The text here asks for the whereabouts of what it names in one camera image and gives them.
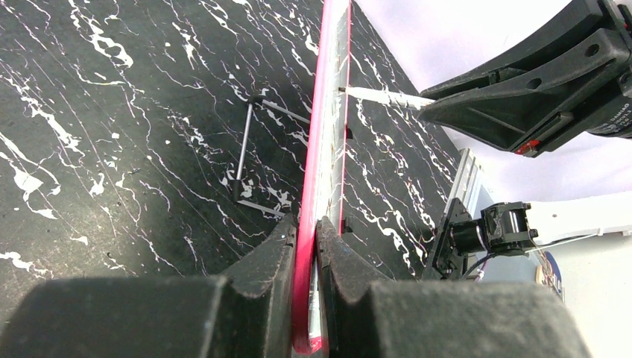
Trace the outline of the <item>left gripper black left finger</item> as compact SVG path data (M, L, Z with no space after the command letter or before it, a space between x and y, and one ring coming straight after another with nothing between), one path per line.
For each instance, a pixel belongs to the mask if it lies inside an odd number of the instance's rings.
M34 287L3 357L289 357L297 220L220 274L94 277Z

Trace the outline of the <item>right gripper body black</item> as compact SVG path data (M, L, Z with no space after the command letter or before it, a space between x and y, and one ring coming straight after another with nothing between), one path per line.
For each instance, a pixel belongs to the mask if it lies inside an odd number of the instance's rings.
M583 132L631 137L630 7L571 1L523 44L531 53L517 67L535 98L515 154L536 157Z

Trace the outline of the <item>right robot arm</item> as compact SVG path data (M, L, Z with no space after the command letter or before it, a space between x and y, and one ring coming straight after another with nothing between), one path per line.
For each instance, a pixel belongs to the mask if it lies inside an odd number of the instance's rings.
M426 89L421 117L535 158L579 134L631 137L631 3L571 1L522 42ZM631 231L631 194L492 204L474 219L454 198L426 277L466 278L470 254L519 256L582 236Z

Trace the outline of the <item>pink framed whiteboard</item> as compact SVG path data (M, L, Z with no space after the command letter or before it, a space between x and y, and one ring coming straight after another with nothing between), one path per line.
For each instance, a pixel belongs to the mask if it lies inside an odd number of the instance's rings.
M317 350L309 336L316 224L328 218L339 229L343 218L351 15L350 1L323 3L291 294L291 342L302 355Z

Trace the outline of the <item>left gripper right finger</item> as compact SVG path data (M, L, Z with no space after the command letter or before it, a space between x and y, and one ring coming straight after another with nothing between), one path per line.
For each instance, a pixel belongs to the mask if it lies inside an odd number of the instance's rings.
M315 229L325 357L589 357L569 311L534 283L395 281L328 218Z

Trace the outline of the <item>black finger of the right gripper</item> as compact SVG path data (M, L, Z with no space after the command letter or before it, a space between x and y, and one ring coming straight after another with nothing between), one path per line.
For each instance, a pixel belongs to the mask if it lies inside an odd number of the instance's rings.
M525 86L525 70L517 67L530 53L521 41L484 64L425 89L423 97L434 103L421 110L421 119L512 151L528 130L523 116L535 98Z

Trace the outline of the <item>white whiteboard marker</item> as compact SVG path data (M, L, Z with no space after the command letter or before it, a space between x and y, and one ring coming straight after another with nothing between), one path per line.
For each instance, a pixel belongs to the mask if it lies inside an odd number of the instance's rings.
M340 92L365 101L373 101L390 107L422 110L435 102L430 98L364 87L339 87Z

